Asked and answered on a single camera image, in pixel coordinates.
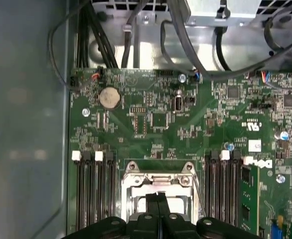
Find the gray metal panel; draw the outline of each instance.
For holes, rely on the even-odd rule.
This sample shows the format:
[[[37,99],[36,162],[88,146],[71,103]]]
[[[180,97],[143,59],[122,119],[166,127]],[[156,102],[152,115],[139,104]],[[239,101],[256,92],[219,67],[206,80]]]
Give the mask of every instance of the gray metal panel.
[[[65,0],[0,1],[0,239],[61,238],[66,229],[64,90],[47,34]],[[65,28],[55,36],[63,72]]]

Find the white label sticker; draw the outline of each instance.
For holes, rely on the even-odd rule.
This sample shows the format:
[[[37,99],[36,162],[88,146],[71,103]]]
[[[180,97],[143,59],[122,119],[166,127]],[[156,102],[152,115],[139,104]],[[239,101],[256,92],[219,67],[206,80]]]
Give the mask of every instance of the white label sticker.
[[[249,140],[248,150],[249,152],[261,152],[261,140],[260,139]]]

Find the gray cable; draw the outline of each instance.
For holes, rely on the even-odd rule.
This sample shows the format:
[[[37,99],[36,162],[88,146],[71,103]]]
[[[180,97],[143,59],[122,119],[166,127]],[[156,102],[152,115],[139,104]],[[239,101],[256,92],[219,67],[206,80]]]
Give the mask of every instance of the gray cable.
[[[53,36],[54,33],[56,32],[56,30],[62,26],[69,18],[71,18],[72,16],[76,15],[88,2],[90,2],[91,0],[85,0],[83,1],[81,4],[79,4],[75,9],[71,10],[69,14],[67,14],[58,24],[56,24],[50,31],[49,31],[49,36],[48,36],[48,50],[49,50],[49,55],[50,55],[50,62],[53,68],[53,71],[57,77],[57,79],[60,81],[60,83],[65,86],[68,90],[70,91],[80,91],[81,89],[85,88],[86,86],[88,86],[91,81],[88,80],[86,82],[84,82],[81,86],[79,87],[74,87],[69,85],[61,76],[56,62],[55,62],[55,58],[54,58],[54,53],[53,53]]]
[[[171,21],[164,20],[160,24],[160,50],[161,54],[164,57],[164,59],[167,61],[167,63],[177,71],[185,74],[185,75],[195,75],[194,71],[187,71],[183,69],[182,67],[175,64],[171,57],[168,55],[166,48],[165,48],[165,39],[166,39],[166,31],[165,31],[165,24],[172,24]]]
[[[182,19],[180,9],[178,7],[178,1],[177,0],[168,0],[167,4],[169,7],[169,12],[171,15],[172,23],[174,25],[174,28],[176,30],[177,36],[180,40],[180,43],[181,43],[186,55],[188,56],[189,60],[197,68],[197,70],[202,75],[204,80],[207,79],[207,80],[211,80],[211,81],[221,81],[221,80],[227,80],[230,78],[236,78],[236,77],[242,76],[243,74],[245,74],[247,72],[256,71],[258,69],[263,68],[266,63],[269,63],[271,61],[278,59],[279,57],[283,56],[284,54],[286,54],[287,52],[289,52],[292,49],[292,44],[290,44],[289,46],[287,46],[285,49],[281,50],[280,52],[278,52],[274,56],[269,57],[261,62],[253,64],[251,66],[245,67],[245,68],[238,70],[238,71],[233,71],[230,73],[209,74],[207,72],[207,70],[203,67],[203,65],[201,64],[200,60],[198,59],[197,53],[195,52],[195,50],[191,44],[191,41],[189,39],[188,33],[186,31],[186,28],[185,28],[185,25],[184,25],[184,22]],[[292,6],[287,7],[289,10],[287,10],[287,8],[284,8],[283,10],[291,11],[291,7]]]
[[[149,3],[149,0],[142,0],[133,10],[132,14],[128,18],[126,25],[132,25],[134,20],[136,19],[138,13],[143,10],[143,8]],[[127,68],[128,64],[128,57],[130,55],[131,50],[131,44],[132,44],[132,33],[131,32],[125,32],[124,35],[124,52],[122,57],[122,63],[121,68]]]

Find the black cable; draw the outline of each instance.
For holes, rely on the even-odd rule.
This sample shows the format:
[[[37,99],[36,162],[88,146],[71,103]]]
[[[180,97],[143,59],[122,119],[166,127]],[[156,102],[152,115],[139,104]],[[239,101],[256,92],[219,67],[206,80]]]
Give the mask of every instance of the black cable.
[[[283,9],[281,9],[280,11],[278,11],[276,14],[274,14],[271,18],[269,18],[269,20],[267,21],[266,23],[266,26],[265,26],[265,29],[264,29],[264,36],[265,38],[266,37],[269,37],[269,39],[271,39],[271,41],[274,42],[273,38],[272,38],[272,35],[271,35],[271,32],[270,32],[270,28],[273,24],[273,20],[279,16],[279,15],[282,15],[284,13],[287,13],[287,12],[291,12],[292,11],[292,5],[291,6],[288,6],[288,7],[285,7]],[[284,87],[281,87],[279,85],[274,85],[270,82],[265,82],[266,85],[276,89],[276,90],[292,90],[292,88],[284,88]]]
[[[56,30],[62,26],[69,18],[71,18],[72,16],[76,15],[78,13],[79,10],[81,10],[88,2],[90,2],[90,0],[85,0],[83,3],[79,4],[75,9],[71,10],[69,14],[67,14],[61,21],[59,21],[50,31],[48,34],[48,51],[49,51],[49,55],[50,55],[50,62],[53,68],[53,71],[57,77],[57,79],[60,81],[60,83],[65,86],[68,90],[70,91],[80,91],[81,89],[85,88],[86,86],[88,86],[91,81],[88,80],[84,83],[81,84],[81,86],[79,87],[74,87],[74,86],[70,86],[67,82],[65,82],[65,80],[63,79],[63,77],[61,76],[56,62],[55,62],[55,58],[54,58],[54,53],[53,53],[53,36],[54,33],[56,32]]]
[[[82,66],[84,68],[89,67],[88,63],[88,44],[89,44],[89,31],[88,31],[88,21],[87,17],[85,15],[85,11],[81,10],[81,13],[83,14],[83,25],[81,29],[82,34]]]
[[[82,28],[82,24],[83,24],[83,14],[82,11],[80,12],[79,15],[79,20],[78,20],[78,29],[79,29],[79,33],[77,35],[77,48],[76,48],[76,67],[80,68],[82,67],[82,59],[83,59],[83,44],[82,44],[82,32],[80,31],[80,29]]]
[[[128,18],[126,25],[132,25],[134,20],[136,19],[138,13],[143,10],[143,8],[149,3],[149,0],[142,0],[133,10],[132,14]],[[132,33],[127,31],[124,34],[124,52],[122,57],[121,68],[127,68],[128,57],[130,55],[132,44]]]
[[[112,66],[112,63],[110,61],[109,55],[105,49],[105,45],[103,44],[102,39],[101,39],[100,34],[99,34],[99,31],[98,31],[96,25],[94,24],[93,12],[88,7],[86,7],[85,13],[86,13],[88,24],[91,27],[91,30],[95,36],[95,40],[97,42],[98,48],[99,48],[101,55],[103,57],[104,64],[106,65],[107,68],[112,68],[113,66]]]
[[[176,30],[177,36],[180,40],[180,43],[188,56],[189,60],[192,62],[192,64],[196,67],[196,69],[199,71],[199,73],[202,75],[202,77],[208,78],[209,80],[212,81],[220,81],[220,80],[226,80],[230,78],[235,78],[238,76],[241,76],[247,72],[255,71],[260,68],[263,68],[266,63],[269,63],[271,61],[274,61],[281,57],[282,55],[286,54],[288,51],[292,49],[292,44],[287,46],[285,49],[281,50],[277,54],[273,55],[272,57],[269,57],[263,61],[260,61],[256,64],[253,64],[251,66],[245,67],[241,70],[238,71],[233,71],[231,73],[226,73],[226,74],[209,74],[207,70],[203,67],[201,64],[200,60],[198,59],[197,53],[195,52],[190,40],[188,33],[186,31],[185,25],[183,23],[182,19],[182,14],[180,12],[180,8],[178,7],[178,1],[177,0],[169,0],[167,2],[168,7],[169,7],[169,12],[171,15],[172,23],[174,25],[174,28]]]
[[[165,48],[165,40],[166,40],[165,24],[171,24],[171,21],[164,20],[160,24],[160,50],[161,50],[162,56],[167,61],[167,63],[172,68],[176,69],[177,71],[179,71],[185,75],[194,75],[195,74],[194,71],[187,71],[187,70],[183,69],[182,67],[178,66],[177,64],[175,64],[172,61],[172,59],[168,55],[166,48]]]
[[[217,58],[219,60],[220,65],[222,68],[224,68],[225,71],[231,71],[229,68],[225,58],[224,54],[222,53],[222,36],[225,34],[227,31],[226,27],[216,27],[215,28],[215,35],[216,35],[216,53],[217,53]]]
[[[88,12],[89,12],[89,16],[91,17],[92,19],[92,23],[94,24],[96,30],[98,31],[99,33],[99,36],[100,36],[100,39],[101,39],[101,42],[103,43],[104,45],[104,48],[107,52],[107,55],[108,55],[108,58],[109,58],[109,61],[111,62],[112,64],[112,67],[113,68],[118,68],[118,65],[117,65],[117,62],[116,62],[116,58],[115,58],[115,55],[114,55],[114,52],[113,52],[113,49],[111,47],[111,44],[107,38],[107,35],[105,33],[105,31],[103,30],[101,24],[100,24],[100,21],[95,13],[95,10],[93,8],[93,6],[91,4],[88,5]]]

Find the expansion slot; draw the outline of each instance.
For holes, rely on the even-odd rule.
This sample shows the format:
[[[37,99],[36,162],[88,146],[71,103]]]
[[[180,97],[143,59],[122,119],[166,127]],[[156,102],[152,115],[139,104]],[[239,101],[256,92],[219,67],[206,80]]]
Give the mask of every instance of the expansion slot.
[[[219,219],[230,223],[230,162],[221,161],[220,165],[220,213]]]
[[[238,225],[238,194],[239,194],[239,177],[240,177],[240,158],[234,156],[231,160],[230,168],[230,224]]]
[[[220,160],[218,157],[213,155],[206,156],[206,215],[214,218],[218,218],[219,215],[219,167]]]

